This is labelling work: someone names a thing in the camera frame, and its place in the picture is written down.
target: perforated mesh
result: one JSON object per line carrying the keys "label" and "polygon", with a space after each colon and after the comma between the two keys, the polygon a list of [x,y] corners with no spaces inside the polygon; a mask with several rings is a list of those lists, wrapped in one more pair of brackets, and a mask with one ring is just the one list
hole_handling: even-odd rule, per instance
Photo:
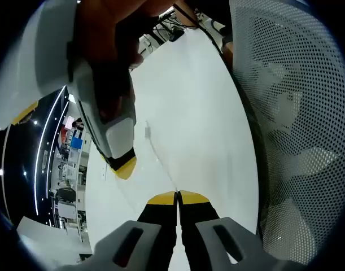
{"label": "perforated mesh", "polygon": [[268,162],[266,251],[309,262],[345,204],[345,63],[324,25],[299,7],[233,0],[234,64]]}

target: white plastic part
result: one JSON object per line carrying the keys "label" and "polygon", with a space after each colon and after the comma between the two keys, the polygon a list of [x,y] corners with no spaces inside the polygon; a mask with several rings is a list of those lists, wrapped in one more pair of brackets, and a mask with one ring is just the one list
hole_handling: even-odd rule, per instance
{"label": "white plastic part", "polygon": [[[91,136],[94,138],[95,144],[98,146],[100,152],[104,154],[105,157],[119,158],[123,154],[118,151],[121,149],[126,149],[126,152],[132,148],[131,142],[108,142],[108,132],[111,125],[117,125],[115,120],[109,123],[102,123],[101,117],[99,115],[99,109],[97,102],[95,100],[94,85],[93,85],[93,73],[87,62],[81,62],[78,67],[75,68],[73,73],[73,82],[67,85],[68,92],[74,96],[79,112],[81,113],[81,118],[85,124],[85,128],[89,131]],[[118,117],[119,119],[130,117],[132,120],[134,118],[134,112],[127,112],[125,108],[125,115]],[[133,129],[130,130],[131,135],[122,138],[134,138]],[[122,144],[120,147],[115,147],[116,144]]]}
{"label": "white plastic part", "polygon": [[76,6],[74,0],[45,1],[10,48],[0,68],[0,130],[68,82]]}
{"label": "white plastic part", "polygon": [[106,138],[112,157],[120,158],[133,147],[133,120],[127,117],[109,127],[106,131]]}

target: wire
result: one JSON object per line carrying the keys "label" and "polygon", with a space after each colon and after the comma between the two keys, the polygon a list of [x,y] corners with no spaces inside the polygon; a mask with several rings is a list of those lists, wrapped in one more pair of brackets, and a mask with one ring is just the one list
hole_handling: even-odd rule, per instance
{"label": "wire", "polygon": [[173,32],[173,29],[171,29],[171,30],[170,30],[170,29],[160,29],[160,30],[161,30],[161,31],[165,31],[165,32],[167,32],[167,33],[169,33],[169,34],[170,34],[171,32]]}
{"label": "wire", "polygon": [[158,153],[156,152],[155,146],[152,144],[152,140],[151,140],[151,127],[149,125],[149,122],[146,121],[146,127],[145,127],[145,138],[149,140],[152,151],[154,152],[158,162],[160,163],[160,165],[162,166],[162,169],[166,172],[172,186],[174,187],[175,191],[177,191],[177,185],[175,184],[175,182],[172,180],[172,177],[169,173],[169,171],[167,170],[167,167],[164,165],[163,161],[161,160],[161,157],[158,155]]}
{"label": "wire", "polygon": [[211,22],[210,22],[210,24],[211,24],[211,27],[212,27],[212,29],[213,30],[215,30],[218,34],[220,34],[220,32],[217,30],[217,28],[215,27],[215,25],[214,25],[214,20],[211,20]]}
{"label": "wire", "polygon": [[183,16],[185,16],[186,18],[188,18],[192,23],[194,23],[202,32],[205,33],[205,35],[210,39],[210,41],[212,42],[212,44],[214,45],[214,47],[216,48],[216,50],[219,52],[219,55],[222,59],[222,61],[224,62],[226,69],[229,71],[231,77],[233,78],[233,74],[232,71],[230,70],[226,60],[224,59],[224,56],[222,55],[222,52],[220,50],[220,48],[218,47],[216,41],[213,39],[213,37],[211,36],[210,33],[207,32],[207,30],[205,28],[203,28],[197,21],[195,21],[193,18],[190,17],[190,15],[188,15],[185,11],[183,11],[178,5],[173,4],[173,7],[178,10],[180,13],[183,14]]}
{"label": "wire", "polygon": [[152,49],[152,52],[153,52],[153,51],[154,51],[154,48],[153,48],[153,46],[152,46],[152,43],[151,43],[150,39],[149,39],[149,38],[147,38],[147,37],[146,37],[146,35],[143,35],[143,36],[145,37],[145,39],[147,39],[147,40],[149,41],[150,46],[151,46],[151,49]]}
{"label": "wire", "polygon": [[169,20],[169,21],[171,21],[171,22],[173,22],[173,23],[175,23],[175,24],[183,25],[184,27],[187,27],[187,28],[197,28],[197,27],[195,27],[195,26],[183,24],[183,23],[180,22],[176,17],[171,17],[171,16],[170,16],[170,17],[166,18],[166,20]]}
{"label": "wire", "polygon": [[156,28],[156,31],[157,31],[157,33],[159,34],[160,38],[161,38],[164,42],[166,42],[166,40],[164,39],[164,37],[160,34],[160,32],[159,32],[159,30],[158,30],[158,28],[157,28],[157,25],[155,26],[155,28]]}
{"label": "wire", "polygon": [[173,24],[173,25],[178,25],[179,27],[184,27],[184,28],[194,28],[194,27],[189,27],[188,25],[184,25],[184,24],[181,24],[179,21],[173,21],[171,19],[167,19],[167,23],[169,23],[170,25]]}

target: ceiling light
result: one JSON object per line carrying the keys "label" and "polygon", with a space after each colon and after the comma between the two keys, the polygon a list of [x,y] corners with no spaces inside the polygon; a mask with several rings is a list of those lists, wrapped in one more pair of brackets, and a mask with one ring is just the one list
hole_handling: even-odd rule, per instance
{"label": "ceiling light", "polygon": [[58,94],[56,100],[54,101],[54,104],[53,104],[53,106],[52,106],[52,109],[50,110],[49,115],[48,115],[48,117],[47,117],[46,124],[44,125],[41,139],[40,139],[40,141],[39,141],[39,146],[38,146],[38,151],[37,151],[37,158],[36,158],[36,165],[35,165],[35,168],[34,168],[34,206],[35,206],[35,208],[36,208],[36,214],[37,214],[37,215],[38,215],[38,204],[37,204],[37,171],[38,171],[39,153],[40,153],[40,151],[41,151],[42,141],[43,141],[44,133],[45,133],[45,131],[46,131],[48,122],[49,122],[49,118],[50,118],[50,116],[52,115],[52,112],[53,112],[53,110],[54,110],[54,107],[55,107],[55,105],[57,104],[57,101],[59,100],[59,98],[60,98],[62,92],[64,91],[64,89],[65,89],[65,86],[63,86],[63,88],[62,88],[61,91],[59,92],[59,94]]}
{"label": "ceiling light", "polygon": [[46,181],[46,197],[47,198],[48,198],[48,179],[49,179],[49,172],[48,172],[48,170],[49,170],[49,165],[50,165],[50,158],[52,156],[51,155],[52,154],[52,148],[53,148],[53,145],[54,145],[54,140],[55,140],[56,133],[57,133],[58,128],[59,128],[59,124],[60,124],[60,122],[62,120],[62,116],[63,116],[65,110],[67,109],[68,104],[69,104],[69,101],[65,104],[63,112],[62,112],[62,114],[61,114],[61,116],[59,118],[58,125],[57,125],[57,128],[55,129],[53,140],[52,140],[52,144],[51,144],[51,147],[50,147],[49,158],[48,158],[48,167],[47,167],[47,181]]}

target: desk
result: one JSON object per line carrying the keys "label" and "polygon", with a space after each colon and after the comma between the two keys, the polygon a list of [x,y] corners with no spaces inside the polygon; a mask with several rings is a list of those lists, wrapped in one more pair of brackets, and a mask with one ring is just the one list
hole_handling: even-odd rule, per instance
{"label": "desk", "polygon": [[[150,198],[175,188],[208,197],[220,217],[255,233],[254,146],[236,87],[211,41],[187,29],[131,76],[137,165],[130,179],[120,180],[91,144],[86,216],[92,250],[123,222],[136,220]],[[146,122],[157,156],[145,138]]]}
{"label": "desk", "polygon": [[[84,129],[81,135],[81,140],[84,142],[84,139],[86,137],[86,130]],[[74,204],[59,204],[59,215],[66,218],[72,218],[76,220],[76,225],[78,228],[78,234],[80,236],[80,239],[82,241],[82,229],[80,225],[80,221],[78,219],[78,210],[84,211],[85,208],[85,198],[84,198],[84,192],[80,193],[80,191],[85,190],[85,186],[81,186],[78,184],[78,171],[81,163],[81,157],[82,157],[82,148],[75,149],[75,148],[69,148],[69,155],[68,155],[68,161],[67,161],[67,174],[66,179],[69,180],[69,184],[71,188],[74,189],[76,193],[76,199]]]}

